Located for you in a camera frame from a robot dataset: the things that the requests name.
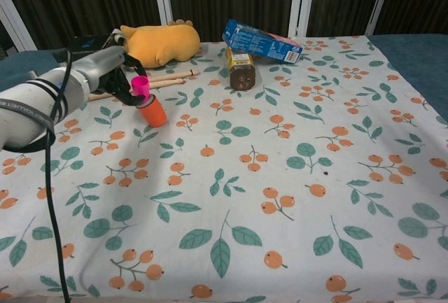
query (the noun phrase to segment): floral tablecloth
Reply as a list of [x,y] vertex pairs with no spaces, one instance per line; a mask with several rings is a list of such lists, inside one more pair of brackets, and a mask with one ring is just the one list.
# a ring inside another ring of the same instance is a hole
[[[155,92],[57,126],[53,197],[73,297],[365,302],[448,297],[448,124],[365,37],[299,40],[229,87],[223,43]],[[43,153],[0,153],[0,298],[61,295]]]

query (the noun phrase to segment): yellow plush toy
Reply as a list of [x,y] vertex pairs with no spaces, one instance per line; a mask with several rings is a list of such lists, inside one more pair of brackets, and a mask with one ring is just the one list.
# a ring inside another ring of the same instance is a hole
[[163,66],[172,59],[184,62],[200,49],[201,41],[191,21],[138,28],[122,25],[120,29],[127,38],[127,53],[146,68]]

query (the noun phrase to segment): black cable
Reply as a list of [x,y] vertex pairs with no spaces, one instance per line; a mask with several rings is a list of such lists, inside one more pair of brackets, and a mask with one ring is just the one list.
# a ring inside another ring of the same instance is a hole
[[[55,119],[56,112],[58,107],[60,106],[61,99],[64,95],[65,87],[69,81],[70,70],[71,70],[71,52],[67,49],[67,67],[65,69],[64,79],[62,81],[62,86],[59,89],[59,93],[55,100],[55,105],[51,110],[51,120]],[[61,236],[59,233],[59,227],[57,226],[57,219],[55,213],[55,207],[53,205],[53,198],[51,195],[51,171],[50,171],[50,161],[51,161],[51,138],[50,138],[50,130],[47,130],[47,138],[45,143],[45,191],[47,193],[47,203],[48,203],[48,211],[50,212],[51,225],[53,228],[53,232],[55,233],[55,243],[56,243],[56,251],[57,251],[57,266],[59,268],[59,277],[61,280],[62,294],[64,295],[65,303],[70,303],[69,289],[67,288],[67,283],[65,280],[65,271],[64,271],[64,258],[62,257],[62,243]]]

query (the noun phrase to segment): blue cloth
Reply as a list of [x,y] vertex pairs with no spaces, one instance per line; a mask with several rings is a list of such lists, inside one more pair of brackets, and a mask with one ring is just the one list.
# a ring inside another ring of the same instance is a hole
[[23,51],[0,61],[0,91],[29,80],[29,72],[41,75],[60,64],[51,51]]
[[427,102],[448,120],[448,35],[375,35],[371,42]]

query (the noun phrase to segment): blue box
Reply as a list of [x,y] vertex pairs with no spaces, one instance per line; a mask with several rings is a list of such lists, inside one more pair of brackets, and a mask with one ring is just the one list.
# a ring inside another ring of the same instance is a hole
[[234,50],[296,63],[302,46],[289,38],[270,34],[235,20],[225,26],[223,40]]

